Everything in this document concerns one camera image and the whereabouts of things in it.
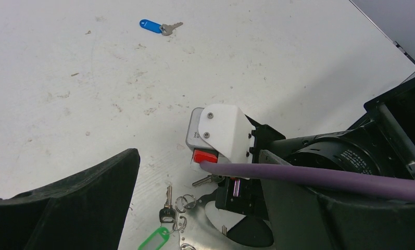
purple rod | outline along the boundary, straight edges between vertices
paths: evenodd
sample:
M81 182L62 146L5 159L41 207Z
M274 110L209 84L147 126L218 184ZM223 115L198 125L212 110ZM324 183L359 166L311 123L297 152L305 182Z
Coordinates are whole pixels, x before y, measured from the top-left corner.
M220 176L288 181L387 199L415 202L415 181L322 168L275 164L200 163L203 170Z

red button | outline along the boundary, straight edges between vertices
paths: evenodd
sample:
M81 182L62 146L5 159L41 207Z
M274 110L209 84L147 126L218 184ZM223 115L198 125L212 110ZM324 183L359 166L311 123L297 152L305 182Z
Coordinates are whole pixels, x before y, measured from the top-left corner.
M206 153L201 150L194 150L194 156L193 156L194 162L200 163L204 160L211 162L211 163L217 163L218 157L211 153Z

dirty white surface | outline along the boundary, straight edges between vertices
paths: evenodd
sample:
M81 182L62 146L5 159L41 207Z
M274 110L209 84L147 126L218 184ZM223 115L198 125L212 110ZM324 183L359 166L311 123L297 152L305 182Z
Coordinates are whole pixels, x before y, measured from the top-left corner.
M144 18L184 25L164 37ZM136 249L169 183L213 190L190 185L193 108L235 104L288 138L344 130L414 70L349 1L0 1L0 197L136 147L120 241Z

silver metal plate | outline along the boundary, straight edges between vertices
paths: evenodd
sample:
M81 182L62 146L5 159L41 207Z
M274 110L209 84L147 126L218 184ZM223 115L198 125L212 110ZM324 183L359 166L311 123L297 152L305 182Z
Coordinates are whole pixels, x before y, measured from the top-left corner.
M269 247L249 247L238 244L222 234L207 218L206 204L214 201L216 191L203 195L197 200L196 206L186 213L180 214L186 217L187 225L180 231L180 245L186 243L196 250L217 250L217 249L243 249L243 250L272 250L276 249L274 244Z
M213 149L209 144L207 144L203 139L200 138L198 133L198 124L201 112L204 108L195 108L192 111L191 120L189 122L189 128L186 135L186 145L193 151L195 148L200 149Z

green key tag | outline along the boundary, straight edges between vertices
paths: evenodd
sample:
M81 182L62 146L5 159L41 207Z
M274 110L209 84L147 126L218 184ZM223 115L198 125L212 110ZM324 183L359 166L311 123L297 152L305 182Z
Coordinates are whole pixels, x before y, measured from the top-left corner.
M169 230L158 228L138 248L138 250L159 250L169 240Z

